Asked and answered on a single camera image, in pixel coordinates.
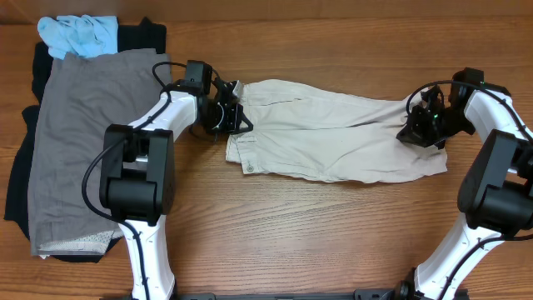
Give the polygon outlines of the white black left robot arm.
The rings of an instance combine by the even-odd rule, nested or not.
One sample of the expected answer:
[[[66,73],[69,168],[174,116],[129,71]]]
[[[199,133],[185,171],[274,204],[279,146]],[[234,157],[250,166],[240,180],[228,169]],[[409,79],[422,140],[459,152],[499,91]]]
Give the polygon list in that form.
[[[175,189],[174,142],[199,124],[206,133],[250,132],[240,81],[225,81],[203,61],[183,64],[185,77],[163,83],[158,102],[128,125],[104,135],[99,199],[118,223],[132,267],[132,299],[173,299],[177,281],[167,253],[166,216]]]

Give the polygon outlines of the beige khaki shorts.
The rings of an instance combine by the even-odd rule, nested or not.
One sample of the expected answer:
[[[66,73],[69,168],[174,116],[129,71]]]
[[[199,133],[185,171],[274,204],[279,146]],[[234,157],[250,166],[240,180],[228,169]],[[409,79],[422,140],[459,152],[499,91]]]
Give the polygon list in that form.
[[[245,174],[326,183],[404,183],[446,172],[445,150],[396,138],[406,104],[420,100],[371,99],[277,79],[249,83],[241,103],[254,128],[228,138],[226,160]]]

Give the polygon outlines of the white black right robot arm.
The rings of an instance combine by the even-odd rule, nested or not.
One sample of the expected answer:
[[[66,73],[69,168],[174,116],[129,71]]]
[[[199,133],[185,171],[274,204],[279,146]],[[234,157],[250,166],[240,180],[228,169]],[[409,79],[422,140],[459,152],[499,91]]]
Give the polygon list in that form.
[[[447,83],[449,95],[440,81],[415,90],[422,102],[406,105],[397,139],[443,148],[465,132],[478,134],[483,145],[459,188],[453,227],[385,299],[466,299],[461,283],[491,250],[532,238],[532,131],[507,88],[486,82],[483,71],[466,67]]]

